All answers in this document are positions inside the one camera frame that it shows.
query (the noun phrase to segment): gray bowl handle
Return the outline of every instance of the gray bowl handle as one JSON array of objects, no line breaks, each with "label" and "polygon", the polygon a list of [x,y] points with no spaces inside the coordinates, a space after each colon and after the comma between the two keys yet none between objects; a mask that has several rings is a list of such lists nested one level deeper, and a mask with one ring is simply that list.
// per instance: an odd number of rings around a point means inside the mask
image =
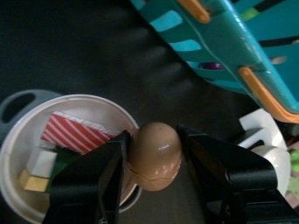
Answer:
[{"label": "gray bowl handle", "polygon": [[[6,122],[5,121],[5,114],[9,106],[14,101],[26,95],[33,95],[34,100],[15,113],[14,118]],[[17,122],[21,120],[21,118],[42,103],[47,102],[49,100],[62,96],[61,94],[47,91],[47,90],[41,90],[41,89],[30,89],[25,90],[22,92],[18,92],[13,95],[10,95],[5,101],[0,104],[0,145],[3,144],[3,141],[6,140],[6,136],[11,130],[11,128],[15,126]]]}]

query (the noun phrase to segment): brown egg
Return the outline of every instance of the brown egg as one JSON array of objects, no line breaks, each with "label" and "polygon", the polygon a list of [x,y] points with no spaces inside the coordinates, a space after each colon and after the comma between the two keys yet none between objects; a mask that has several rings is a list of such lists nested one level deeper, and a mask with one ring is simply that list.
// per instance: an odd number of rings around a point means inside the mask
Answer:
[{"label": "brown egg", "polygon": [[182,142],[174,128],[153,122],[134,135],[127,153],[135,182],[147,191],[165,189],[174,181],[183,157]]}]

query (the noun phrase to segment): red and white striped box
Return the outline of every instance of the red and white striped box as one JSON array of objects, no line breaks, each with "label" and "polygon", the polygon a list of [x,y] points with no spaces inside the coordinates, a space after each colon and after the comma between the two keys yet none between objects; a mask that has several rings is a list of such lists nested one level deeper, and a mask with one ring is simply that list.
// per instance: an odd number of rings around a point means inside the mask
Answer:
[{"label": "red and white striped box", "polygon": [[101,124],[55,111],[42,133],[42,140],[85,154],[117,134]]}]

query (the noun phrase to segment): teal toy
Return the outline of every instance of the teal toy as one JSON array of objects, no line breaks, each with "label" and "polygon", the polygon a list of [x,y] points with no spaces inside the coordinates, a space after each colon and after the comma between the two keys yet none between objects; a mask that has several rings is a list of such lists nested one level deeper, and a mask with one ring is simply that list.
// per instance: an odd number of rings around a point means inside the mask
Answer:
[{"label": "teal toy", "polygon": [[298,0],[131,0],[193,71],[299,123]]}]

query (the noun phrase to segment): dark surface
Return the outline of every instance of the dark surface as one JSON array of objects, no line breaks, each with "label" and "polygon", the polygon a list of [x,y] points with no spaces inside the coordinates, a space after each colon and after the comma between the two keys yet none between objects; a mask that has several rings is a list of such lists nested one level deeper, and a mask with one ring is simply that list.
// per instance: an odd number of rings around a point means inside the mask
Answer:
[{"label": "dark surface", "polygon": [[[225,140],[241,134],[240,118],[258,105],[193,73],[129,1],[10,0],[2,1],[0,14],[0,101],[34,88],[98,95],[139,125],[183,123]],[[145,192],[121,223],[197,221],[200,215],[188,214],[198,208],[186,181],[183,166],[170,188]],[[26,223],[5,207],[2,201],[2,223]]]}]

